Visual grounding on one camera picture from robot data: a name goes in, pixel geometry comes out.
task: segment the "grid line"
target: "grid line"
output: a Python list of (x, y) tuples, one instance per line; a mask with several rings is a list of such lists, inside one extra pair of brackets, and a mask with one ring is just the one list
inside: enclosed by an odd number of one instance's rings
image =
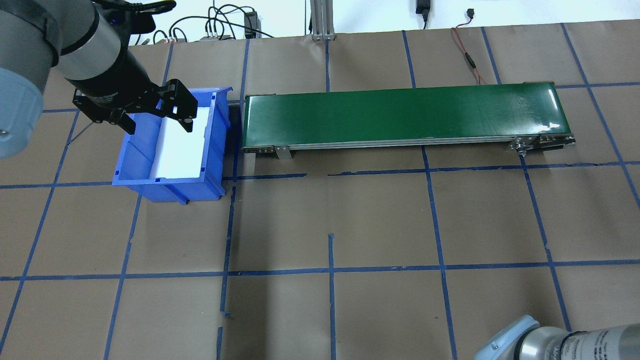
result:
[(409, 41), (406, 39), (406, 31), (402, 30), (402, 39), (404, 41), (404, 51), (406, 52), (406, 61), (409, 64), (409, 75), (411, 75), (411, 88), (415, 89), (415, 76), (413, 75), (413, 62), (411, 61), (411, 51), (409, 50)]
[[(640, 161), (623, 161), (625, 165), (640, 165)], [(552, 163), (552, 164), (533, 164), (527, 165), (529, 169), (541, 169), (541, 168), (578, 168), (578, 167), (611, 167), (620, 166), (619, 161), (612, 161), (608, 163)], [(521, 169), (521, 165), (488, 165), (480, 167), (442, 167), (431, 168), (431, 172), (455, 172), (455, 171), (484, 171), (484, 170), (516, 170)], [(345, 171), (339, 174), (327, 174), (327, 176), (357, 176), (357, 175), (386, 175), (386, 174), (416, 174), (424, 172), (423, 168), (405, 168), (396, 170), (362, 170), (362, 171)], [(236, 181), (247, 180), (264, 180), (264, 179), (292, 179), (296, 177), (306, 177), (308, 174), (304, 172), (292, 173), (292, 174), (271, 174), (271, 175), (252, 175), (252, 176), (238, 176)], [(225, 176), (223, 181), (233, 181), (232, 177)], [(85, 183), (57, 183), (57, 184), (15, 184), (15, 185), (0, 185), (2, 189), (28, 189), (28, 188), (50, 188), (50, 187), (74, 187), (74, 186), (107, 186), (112, 185), (111, 181), (95, 181)]]
[(486, 52), (489, 54), (489, 60), (491, 61), (491, 67), (493, 68), (493, 75), (495, 76), (496, 82), (502, 84), (500, 80), (500, 74), (498, 73), (498, 67), (495, 64), (495, 59), (493, 58), (493, 51), (491, 51), (491, 44), (489, 44), (489, 38), (486, 36), (486, 31), (484, 30), (484, 26), (480, 27), (480, 31), (482, 31), (482, 38), (484, 39), (484, 45), (486, 46)]
[(536, 200), (536, 194), (534, 193), (534, 190), (533, 190), (533, 184), (531, 184), (531, 177), (529, 177), (529, 170), (527, 169), (527, 164), (523, 156), (520, 157), (520, 162), (522, 163), (522, 172), (524, 173), (524, 178), (525, 178), (525, 181), (527, 182), (527, 188), (529, 189), (529, 196), (531, 198), (533, 211), (536, 215), (536, 221), (538, 223), (540, 237), (542, 238), (542, 244), (545, 248), (545, 254), (547, 256), (547, 265), (549, 266), (549, 270), (551, 271), (551, 278), (554, 282), (554, 287), (556, 288), (556, 296), (558, 299), (558, 304), (560, 305), (560, 312), (562, 314), (562, 318), (564, 321), (564, 327), (566, 327), (566, 330), (568, 332), (571, 332), (572, 331), (571, 323), (569, 322), (569, 316), (567, 315), (566, 307), (564, 306), (564, 297), (562, 295), (562, 289), (560, 288), (560, 282), (558, 281), (556, 267), (554, 265), (554, 260), (551, 255), (551, 250), (548, 247), (547, 232), (545, 231), (545, 226), (542, 223), (540, 208), (538, 207), (538, 201)]
[(240, 148), (242, 147), (243, 137), (243, 116), (242, 110), (244, 106), (244, 91), (246, 87), (246, 70), (249, 64), (249, 46), (251, 44), (250, 39), (246, 39), (244, 43), (244, 58), (242, 65), (242, 80), (240, 82), (240, 101), (238, 102), (238, 121), (236, 125), (236, 148), (234, 149), (234, 168), (233, 168), (233, 181), (237, 181), (238, 178), (238, 161), (240, 160)]
[(226, 315), (227, 306), (227, 281), (229, 273), (229, 260), (231, 257), (231, 239), (233, 237), (234, 228), (234, 212), (236, 204), (236, 187), (231, 189), (231, 205), (229, 206), (229, 220), (227, 223), (227, 243), (225, 245), (225, 264), (222, 277), (222, 288), (220, 290), (220, 312)]
[(336, 342), (335, 342), (335, 270), (333, 267), (333, 233), (328, 235), (329, 244), (329, 328), (331, 337), (331, 360), (336, 360)]
[[(573, 266), (609, 266), (609, 265), (640, 265), (640, 259), (610, 259), (610, 260), (576, 260), (554, 261), (555, 267)], [(446, 270), (480, 270), (480, 269), (508, 269), (508, 268), (539, 268), (548, 266), (548, 262), (533, 263), (481, 263), (481, 264), (451, 264), (445, 265)], [(410, 266), (361, 266), (334, 267), (334, 273), (348, 272), (411, 272), (411, 271), (439, 271), (440, 265), (410, 265)], [(175, 279), (180, 277), (251, 277), (301, 274), (328, 274), (329, 268), (296, 268), (281, 270), (230, 270), (206, 272), (165, 272), (165, 273), (127, 273), (125, 279)], [(105, 280), (119, 279), (120, 274), (81, 274), (81, 275), (29, 275), (25, 281), (51, 280)], [(20, 281), (21, 276), (1, 276), (0, 281)]]
[(613, 134), (611, 133), (611, 130), (609, 129), (609, 126), (607, 125), (607, 121), (604, 118), (604, 115), (602, 114), (602, 110), (600, 109), (600, 105), (598, 105), (598, 101), (596, 100), (595, 95), (593, 94), (593, 90), (591, 89), (591, 85), (589, 84), (589, 80), (587, 79), (587, 75), (584, 72), (584, 69), (582, 68), (582, 64), (580, 63), (580, 59), (578, 59), (578, 54), (575, 52), (575, 48), (573, 47), (573, 43), (571, 42), (571, 38), (569, 37), (569, 32), (567, 32), (566, 30), (566, 26), (564, 26), (564, 23), (561, 23), (560, 26), (562, 27), (562, 31), (564, 33), (564, 38), (566, 39), (567, 44), (569, 45), (569, 49), (571, 50), (571, 54), (573, 55), (573, 59), (575, 60), (575, 64), (578, 66), (578, 70), (580, 70), (580, 75), (582, 76), (582, 80), (584, 81), (584, 84), (587, 88), (587, 91), (589, 92), (589, 96), (591, 98), (591, 102), (593, 103), (593, 106), (596, 109), (596, 112), (598, 113), (598, 117), (600, 118), (600, 121), (602, 123), (602, 127), (604, 127), (605, 132), (607, 133), (607, 136), (609, 137), (609, 141), (611, 142), (611, 146), (613, 147), (613, 151), (616, 153), (616, 157), (618, 158), (618, 161), (620, 162), (620, 166), (622, 167), (622, 171), (625, 174), (625, 177), (627, 178), (627, 182), (629, 183), (629, 187), (631, 189), (631, 193), (634, 196), (634, 199), (636, 200), (636, 205), (638, 208), (640, 208), (640, 197), (638, 197), (638, 192), (636, 190), (636, 186), (634, 185), (633, 180), (631, 179), (631, 175), (629, 174), (629, 170), (627, 169), (626, 164), (624, 163), (624, 160), (622, 158), (622, 154), (620, 153), (620, 150), (618, 149), (618, 145), (616, 145), (616, 141), (613, 138)]
[(329, 78), (329, 40), (324, 41), (324, 82), (325, 92), (331, 91), (331, 81)]
[[(76, 110), (76, 115), (74, 116), (74, 121), (71, 123), (71, 129), (69, 129), (69, 134), (67, 136), (67, 142), (72, 138), (74, 134), (74, 129), (76, 128), (76, 123), (78, 120), (78, 116), (80, 115), (80, 111)], [(47, 198), (47, 202), (45, 203), (44, 209), (42, 211), (42, 216), (40, 217), (40, 223), (38, 224), (38, 229), (36, 230), (35, 237), (33, 238), (33, 243), (31, 244), (31, 249), (29, 250), (29, 256), (27, 257), (27, 261), (24, 265), (24, 269), (22, 271), (22, 276), (20, 277), (20, 283), (18, 284), (18, 289), (15, 292), (15, 296), (13, 298), (13, 303), (11, 305), (11, 309), (9, 310), (9, 316), (7, 317), (6, 323), (4, 325), (4, 331), (2, 333), (2, 338), (0, 338), (0, 354), (4, 349), (4, 343), (6, 341), (6, 337), (9, 334), (9, 328), (11, 327), (11, 322), (13, 320), (13, 316), (15, 314), (15, 309), (18, 306), (18, 301), (20, 300), (20, 295), (22, 294), (22, 288), (24, 286), (24, 282), (27, 277), (27, 273), (29, 272), (29, 267), (31, 266), (31, 260), (33, 260), (33, 254), (35, 253), (36, 246), (38, 245), (38, 240), (40, 239), (40, 233), (42, 232), (42, 227), (44, 225), (44, 221), (47, 218), (47, 211), (49, 210), (49, 206), (51, 205), (51, 199), (53, 198), (53, 193), (56, 189), (54, 186), (58, 182), (58, 178), (60, 177), (60, 172), (62, 171), (62, 164), (65, 162), (65, 156), (67, 156), (67, 151), (69, 149), (68, 145), (65, 145), (62, 150), (62, 155), (60, 156), (60, 162), (58, 163), (58, 169), (56, 170), (56, 175), (53, 179), (53, 183), (51, 186), (51, 190), (49, 191), (49, 196)]]
[(458, 351), (456, 350), (456, 338), (453, 333), (453, 319), (451, 316), (451, 304), (449, 302), (449, 288), (447, 286), (447, 267), (442, 252), (442, 241), (440, 239), (440, 227), (438, 226), (438, 213), (436, 212), (435, 197), (433, 195), (433, 183), (431, 181), (431, 171), (429, 169), (429, 160), (427, 153), (422, 146), (422, 160), (424, 162), (424, 173), (427, 175), (427, 189), (429, 193), (429, 205), (431, 206), (431, 218), (433, 221), (433, 232), (436, 238), (436, 248), (438, 250), (438, 266), (440, 267), (440, 281), (442, 283), (442, 296), (444, 298), (444, 309), (447, 317), (447, 328), (449, 329), (449, 344), (451, 346), (451, 357), (458, 360)]
[[(490, 57), (491, 62), (492, 62), (492, 67), (493, 67), (493, 72), (495, 74), (495, 78), (496, 78), (498, 84), (501, 84), (502, 81), (500, 80), (500, 74), (499, 74), (497, 66), (495, 65), (495, 59), (493, 58), (493, 53), (491, 51), (491, 44), (489, 43), (489, 39), (486, 36), (486, 31), (484, 30), (484, 28), (482, 28), (482, 32), (483, 32), (484, 43), (486, 45), (487, 51), (489, 53), (489, 57)], [(534, 189), (533, 189), (533, 184), (531, 183), (531, 178), (529, 177), (529, 170), (527, 168), (527, 163), (525, 161), (524, 156), (520, 156), (520, 166), (522, 168), (522, 172), (523, 172), (524, 177), (525, 177), (525, 182), (527, 183), (527, 189), (529, 191), (529, 196), (531, 198), (531, 205), (533, 206), (534, 214), (536, 215), (536, 221), (538, 223), (538, 229), (540, 231), (540, 237), (542, 239), (542, 244), (544, 246), (545, 254), (547, 256), (547, 266), (549, 267), (549, 270), (550, 270), (550, 273), (551, 273), (551, 278), (552, 278), (553, 283), (554, 283), (554, 288), (556, 289), (556, 297), (558, 299), (558, 304), (560, 306), (560, 312), (561, 312), (562, 317), (563, 317), (564, 326), (566, 327), (567, 331), (571, 331), (571, 323), (569, 321), (569, 316), (567, 315), (567, 312), (566, 312), (566, 306), (564, 304), (564, 297), (563, 297), (563, 294), (562, 294), (562, 289), (560, 288), (560, 282), (559, 282), (558, 277), (557, 277), (556, 267), (554, 265), (554, 260), (553, 260), (553, 257), (551, 255), (551, 250), (547, 246), (547, 233), (545, 231), (545, 226), (544, 226), (544, 224), (542, 222), (542, 216), (540, 215), (540, 209), (538, 207), (538, 201), (536, 200), (536, 194), (535, 194)]]

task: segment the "green conveyor belt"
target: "green conveyor belt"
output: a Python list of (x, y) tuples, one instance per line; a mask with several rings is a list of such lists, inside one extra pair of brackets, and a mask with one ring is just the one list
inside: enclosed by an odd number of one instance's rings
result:
[(249, 96), (243, 150), (510, 141), (571, 135), (553, 83)]

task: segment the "cable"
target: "cable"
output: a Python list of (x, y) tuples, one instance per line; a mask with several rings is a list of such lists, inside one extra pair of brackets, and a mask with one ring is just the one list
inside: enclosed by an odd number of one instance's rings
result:
[(173, 37), (175, 38), (175, 41), (178, 41), (178, 36), (175, 34), (175, 31), (179, 30), (182, 33), (182, 36), (184, 36), (184, 42), (189, 42), (189, 40), (187, 40), (187, 34), (184, 33), (184, 31), (178, 27), (173, 28)]
[[(178, 22), (183, 21), (183, 20), (186, 20), (186, 19), (211, 19), (211, 18), (210, 18), (210, 17), (206, 17), (206, 16), (199, 16), (199, 15), (185, 16), (185, 17), (183, 17), (183, 18), (181, 18), (181, 19), (176, 20), (176, 21), (171, 25), (171, 27), (169, 27), (169, 32), (171, 32), (171, 30), (173, 30), (173, 27), (175, 27), (175, 25), (176, 25)], [(229, 24), (229, 25), (237, 26), (237, 27), (239, 27), (239, 28), (249, 29), (249, 30), (252, 30), (252, 31), (254, 31), (254, 32), (258, 33), (258, 34), (263, 34), (264, 36), (267, 36), (267, 37), (273, 38), (271, 35), (269, 35), (269, 34), (267, 34), (267, 33), (263, 32), (263, 31), (260, 31), (260, 30), (258, 30), (258, 29), (249, 28), (248, 26), (243, 26), (243, 25), (240, 25), (240, 24), (236, 24), (236, 23), (233, 23), (233, 22), (224, 21), (224, 20), (220, 20), (220, 19), (216, 19), (216, 20), (217, 20), (217, 21), (220, 21), (220, 22), (223, 22), (223, 23), (225, 23), (225, 24)]]
[(484, 78), (482, 77), (482, 75), (480, 75), (480, 72), (478, 71), (477, 67), (476, 67), (476, 63), (474, 62), (474, 60), (471, 58), (471, 55), (469, 55), (469, 53), (467, 52), (467, 49), (465, 49), (465, 45), (462, 44), (462, 39), (460, 38), (460, 34), (458, 34), (458, 28), (460, 26), (464, 26), (464, 25), (469, 25), (471, 23), (471, 20), (474, 19), (474, 10), (473, 9), (467, 9), (467, 16), (469, 17), (469, 21), (464, 22), (462, 24), (458, 24), (455, 28), (451, 28), (451, 30), (453, 31), (453, 33), (456, 35), (456, 38), (458, 38), (458, 42), (460, 43), (460, 49), (462, 50), (462, 52), (465, 54), (465, 57), (467, 58), (467, 62), (469, 63), (469, 66), (471, 66), (471, 71), (474, 72), (475, 74), (478, 75), (478, 82), (477, 84), (480, 85), (480, 81), (482, 81), (485, 85), (486, 81), (484, 80)]
[[(222, 16), (225, 17), (225, 20), (228, 22), (229, 18), (227, 17), (227, 15), (225, 13), (221, 12), (222, 8), (225, 7), (225, 6), (227, 6), (227, 5), (223, 5), (223, 6), (219, 7), (219, 8), (217, 8), (215, 6), (211, 6), (211, 7), (209, 7), (209, 10), (207, 11), (207, 15), (211, 18), (211, 9), (214, 9), (214, 10), (216, 10), (216, 15), (213, 17), (213, 19), (217, 19), (218, 18), (218, 14), (221, 14)], [(209, 28), (211, 28), (211, 21), (207, 20), (207, 23), (209, 24)], [(236, 33), (234, 32), (234, 29), (231, 27), (231, 25), (229, 26), (229, 29), (231, 29), (231, 36), (233, 38), (236, 38)], [(218, 30), (216, 29), (216, 23), (215, 22), (213, 23), (213, 30), (215, 32), (218, 32)], [(224, 24), (222, 24), (222, 33), (223, 34), (225, 33), (225, 25)]]
[(156, 43), (156, 35), (157, 35), (158, 33), (162, 33), (162, 35), (164, 35), (164, 38), (165, 38), (165, 39), (168, 39), (168, 38), (169, 38), (169, 37), (166, 35), (166, 33), (165, 33), (164, 31), (162, 31), (162, 30), (157, 30), (157, 31), (154, 33), (154, 37), (153, 37), (154, 44)]
[(175, 0), (163, 0), (156, 1), (154, 3), (149, 4), (132, 4), (132, 3), (124, 3), (117, 4), (108, 0), (92, 0), (94, 3), (98, 5), (102, 5), (105, 9), (118, 9), (118, 10), (129, 10), (135, 12), (142, 12), (147, 10), (153, 10), (153, 14), (166, 13), (173, 8), (175, 8), (176, 2)]
[[(229, 12), (223, 12), (222, 9), (224, 9), (224, 8), (226, 8), (228, 6), (233, 8), (233, 10), (231, 10)], [(222, 14), (222, 16), (225, 17), (226, 21), (229, 21), (229, 19), (227, 18), (226, 14), (232, 13), (232, 12), (234, 12), (236, 10), (239, 10), (239, 11), (241, 11), (243, 13), (244, 19), (246, 19), (249, 22), (249, 26), (253, 25), (252, 22), (251, 22), (251, 18), (249, 18), (249, 15), (246, 13), (246, 11), (243, 10), (243, 8), (249, 8), (253, 12), (255, 12), (255, 9), (252, 8), (251, 6), (236, 6), (236, 5), (233, 5), (233, 4), (224, 4), (223, 6), (219, 7), (218, 10), (216, 10), (216, 16), (215, 17), (218, 17), (218, 14), (220, 13), (220, 14)], [(233, 27), (230, 25), (229, 28), (231, 29), (231, 34), (233, 35), (233, 38), (236, 38), (236, 34), (234, 33)]]

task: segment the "metal bracket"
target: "metal bracket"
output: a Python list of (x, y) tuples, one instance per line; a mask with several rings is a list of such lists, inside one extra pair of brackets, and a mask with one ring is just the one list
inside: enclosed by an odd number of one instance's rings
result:
[(334, 40), (333, 0), (311, 0), (311, 38), (318, 40)]
[(287, 145), (265, 146), (265, 147), (245, 147), (242, 149), (245, 154), (273, 154), (278, 159), (288, 160), (292, 158), (291, 149)]
[(565, 135), (523, 135), (516, 136), (509, 144), (509, 149), (525, 157), (529, 151), (547, 151), (562, 149), (575, 145), (573, 134)]
[(289, 150), (288, 146), (279, 145), (279, 146), (274, 146), (274, 148), (276, 149), (276, 156), (278, 156), (278, 159), (280, 160), (291, 159), (291, 151)]

